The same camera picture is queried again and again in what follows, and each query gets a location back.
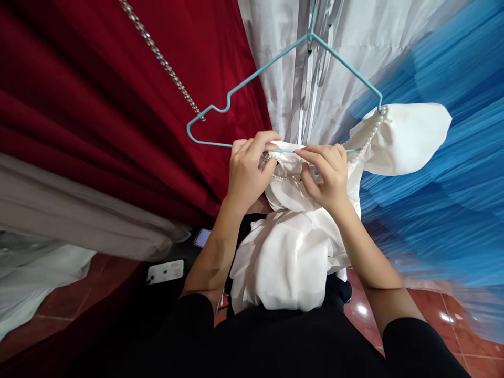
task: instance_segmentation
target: woman's right hand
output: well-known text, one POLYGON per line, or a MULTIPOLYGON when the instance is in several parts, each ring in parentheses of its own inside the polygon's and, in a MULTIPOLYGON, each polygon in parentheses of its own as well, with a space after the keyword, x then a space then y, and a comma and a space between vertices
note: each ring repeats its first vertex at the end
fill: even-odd
POLYGON ((340 144, 309 145, 296 150, 296 155, 312 163, 322 176, 324 182, 317 184, 310 173, 308 164, 303 162, 301 179, 307 193, 315 202, 333 216, 340 210, 348 208, 350 201, 346 185, 348 170, 345 148, 340 144))

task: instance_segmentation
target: crystal chain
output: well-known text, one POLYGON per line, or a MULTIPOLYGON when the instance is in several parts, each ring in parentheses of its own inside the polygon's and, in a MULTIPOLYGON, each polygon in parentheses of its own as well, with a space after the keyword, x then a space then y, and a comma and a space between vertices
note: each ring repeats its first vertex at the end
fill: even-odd
MULTIPOLYGON (((177 85, 178 89, 184 95, 184 98, 188 101, 188 103, 191 105, 191 108, 193 108, 194 112, 196 114, 199 114, 200 109, 196 106, 195 102, 193 101, 193 99, 191 98, 189 93, 187 93, 185 87, 180 82, 179 77, 176 75, 176 73, 173 71, 172 67, 168 64, 166 59, 160 53, 159 49, 156 47, 156 44, 151 39, 151 35, 149 33, 147 33, 147 31, 145 30, 145 27, 140 23, 137 15, 133 12, 133 7, 130 4, 128 4, 127 0, 119 0, 119 2, 121 3, 124 11, 128 14, 129 19, 134 22, 137 30, 140 32, 142 37, 145 39, 145 42, 147 42, 147 44, 151 48, 152 52, 156 54, 156 58, 161 63, 161 66, 163 66, 164 69, 168 72, 168 74, 172 77, 172 79, 175 82, 175 84, 177 85)), ((206 121, 206 119, 204 117, 202 117, 201 120, 203 122, 206 121)))

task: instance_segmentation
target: finger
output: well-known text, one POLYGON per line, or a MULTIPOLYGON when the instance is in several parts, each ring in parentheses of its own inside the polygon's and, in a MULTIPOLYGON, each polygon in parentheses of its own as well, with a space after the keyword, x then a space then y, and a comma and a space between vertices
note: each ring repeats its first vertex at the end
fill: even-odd
POLYGON ((274 143, 268 142, 265 144, 264 150, 265 151, 273 151, 273 150, 281 150, 281 148, 274 143))
POLYGON ((305 162, 303 162, 302 167, 303 167, 303 169, 301 171, 301 179, 303 180, 303 184, 304 184, 304 188, 306 189, 306 192, 311 197, 318 196, 320 194, 320 188, 315 183, 315 180, 313 179, 313 177, 310 173, 310 167, 308 167, 308 164, 305 162))
POLYGON ((271 176, 273 176, 273 172, 275 171, 276 166, 277 160, 274 157, 271 157, 262 168, 262 175, 268 177, 268 180, 270 180, 271 176))
POLYGON ((334 172, 334 168, 318 153, 307 150, 296 150, 296 155, 312 163, 326 182, 329 180, 331 172, 334 172))
POLYGON ((347 151, 345 149, 345 147, 343 147, 342 145, 340 144, 335 144, 334 147, 336 147, 337 151, 340 153, 340 156, 341 156, 341 160, 343 160, 343 163, 347 163, 347 151))
POLYGON ((257 157, 257 160, 259 160, 261 154, 265 150, 266 143, 272 140, 280 140, 280 135, 278 135, 276 131, 259 131, 248 148, 248 153, 254 158, 257 157))
POLYGON ((248 148, 250 147, 253 141, 254 138, 250 138, 249 140, 245 141, 245 143, 240 147, 238 152, 244 152, 244 153, 247 152, 248 148))
POLYGON ((309 145, 306 146, 304 150, 322 155, 333 169, 341 169, 342 163, 340 153, 335 149, 335 147, 329 145, 309 145))
POLYGON ((245 144, 246 139, 237 139, 233 142, 233 146, 231 147, 231 157, 233 157, 240 148, 245 144))

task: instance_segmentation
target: black top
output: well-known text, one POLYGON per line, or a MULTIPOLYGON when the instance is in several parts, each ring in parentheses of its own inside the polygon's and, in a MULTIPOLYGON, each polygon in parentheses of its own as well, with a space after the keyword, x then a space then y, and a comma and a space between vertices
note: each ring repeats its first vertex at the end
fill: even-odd
POLYGON ((194 294, 178 301, 141 364, 149 377, 469 376, 418 319, 391 322, 383 348, 386 359, 336 307, 305 313, 254 307, 214 329, 210 301, 194 294))

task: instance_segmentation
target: light blue wire hanger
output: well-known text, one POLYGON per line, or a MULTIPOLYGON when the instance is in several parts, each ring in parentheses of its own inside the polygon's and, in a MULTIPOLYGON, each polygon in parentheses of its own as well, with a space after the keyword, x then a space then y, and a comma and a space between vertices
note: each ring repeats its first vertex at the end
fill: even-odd
MULTIPOLYGON (((365 78, 361 76, 361 74, 352 66, 350 66, 342 57, 338 55, 336 51, 334 51, 322 38, 320 38, 318 35, 316 35, 313 32, 313 28, 315 27, 315 20, 316 20, 316 15, 317 15, 317 4, 315 4, 315 7, 313 9, 313 15, 311 17, 310 21, 310 30, 308 33, 306 33, 304 36, 302 36, 300 39, 298 39, 294 44, 292 44, 290 47, 288 47, 286 50, 281 52, 279 55, 277 55, 275 58, 267 62, 264 66, 259 68, 256 72, 254 72, 252 75, 250 75, 248 78, 246 78, 244 81, 242 81, 239 85, 235 86, 232 90, 230 90, 227 93, 227 106, 224 109, 219 109, 218 107, 214 105, 210 105, 207 107, 205 110, 203 110, 200 114, 198 114, 195 118, 193 118, 188 124, 187 124, 187 134, 189 137, 195 141, 196 143, 199 144, 207 144, 207 145, 214 145, 214 146, 220 146, 220 147, 233 147, 231 144, 225 144, 225 143, 214 143, 214 142, 204 142, 204 141, 199 141, 198 139, 194 138, 193 135, 191 134, 191 126, 200 118, 202 118, 205 114, 207 114, 209 111, 212 109, 218 111, 219 113, 225 113, 227 112, 230 107, 231 107, 231 96, 234 95, 237 91, 239 91, 241 88, 243 88, 245 85, 250 83, 252 80, 254 80, 256 77, 258 77, 266 68, 271 66, 273 63, 275 63, 277 60, 281 59, 284 57, 289 51, 292 49, 296 48, 299 44, 303 43, 304 41, 312 41, 315 40, 317 41, 320 46, 322 46, 324 49, 326 49, 334 58, 336 58, 341 64, 343 64, 346 68, 350 70, 357 78, 364 83, 371 91, 376 95, 378 98, 378 112, 382 111, 382 99, 383 96, 382 94, 365 78)), ((352 152, 352 151, 358 151, 360 149, 351 149, 347 150, 347 152, 352 152)), ((288 151, 288 150, 273 150, 272 152, 294 152, 294 151, 288 151)))

